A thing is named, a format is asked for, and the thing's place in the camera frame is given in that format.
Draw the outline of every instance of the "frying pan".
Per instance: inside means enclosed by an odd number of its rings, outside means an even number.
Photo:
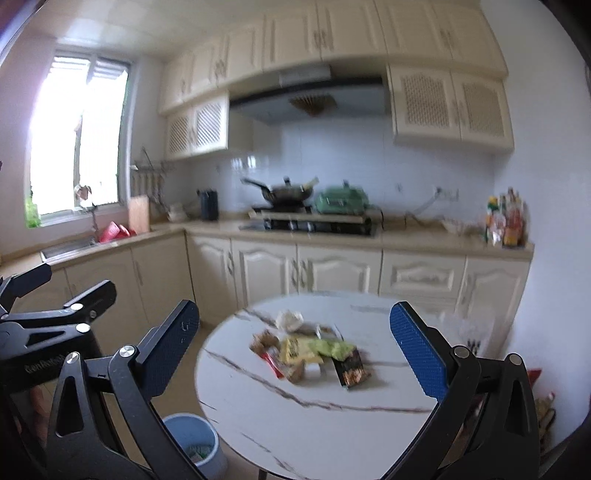
[[[314,192],[314,185],[319,182],[318,177],[302,185],[292,185],[289,177],[284,177],[283,181],[285,185],[268,187],[263,182],[257,180],[247,179],[246,177],[241,179],[241,182],[245,185],[259,187],[263,198],[273,206],[301,204],[304,200],[310,198]]]

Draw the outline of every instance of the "kitchen sink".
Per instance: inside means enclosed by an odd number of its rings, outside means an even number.
[[[92,248],[95,245],[97,245],[97,242],[93,236],[81,238],[79,240],[72,240],[71,242],[65,242],[41,250],[41,259],[44,262],[47,260],[58,260],[62,257],[67,257],[87,250],[88,248]]]

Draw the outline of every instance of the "round table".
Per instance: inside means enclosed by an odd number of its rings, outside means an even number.
[[[345,292],[279,297],[237,312],[208,337],[197,359],[197,396],[224,441],[259,467],[259,478],[373,480],[405,451],[436,401],[423,393],[390,332],[395,303]],[[282,310],[336,325],[358,347],[370,379],[347,390],[332,361],[297,385],[277,379],[249,345],[265,328],[278,333],[271,326]]]

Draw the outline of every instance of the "wall socket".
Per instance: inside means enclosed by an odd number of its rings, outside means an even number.
[[[460,200],[460,189],[444,189],[433,186],[433,194],[439,194],[437,200],[447,200],[448,202],[458,202]]]

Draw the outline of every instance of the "floor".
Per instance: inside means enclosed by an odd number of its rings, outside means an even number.
[[[195,393],[193,375],[199,349],[202,347],[205,339],[211,331],[211,327],[202,324],[178,365],[166,391],[163,395],[152,399],[152,405],[154,405],[154,408],[161,418],[179,412],[189,412],[205,417],[199,407],[199,401],[197,400],[197,395]],[[107,402],[109,404],[111,416],[113,417],[113,421],[129,457],[132,460],[145,465],[145,460],[135,445],[131,433],[123,421],[121,412],[116,406],[114,398],[108,398]],[[228,471],[225,476],[226,480],[254,480],[258,478],[258,468],[256,466],[251,465],[223,442],[222,449],[228,458]],[[269,475],[268,477],[269,479],[276,478],[273,475]]]

